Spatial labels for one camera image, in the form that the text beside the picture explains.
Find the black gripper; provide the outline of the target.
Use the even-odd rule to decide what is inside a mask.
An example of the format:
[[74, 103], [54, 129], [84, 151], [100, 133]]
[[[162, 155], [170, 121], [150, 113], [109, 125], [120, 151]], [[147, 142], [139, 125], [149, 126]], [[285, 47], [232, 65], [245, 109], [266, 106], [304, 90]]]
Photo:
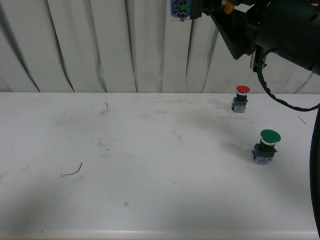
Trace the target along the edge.
[[252, 0], [243, 12], [233, 4], [207, 4], [202, 12], [211, 17], [227, 49], [237, 60], [251, 55], [256, 72], [263, 53], [278, 56], [308, 71], [320, 71], [320, 2], [318, 0]]

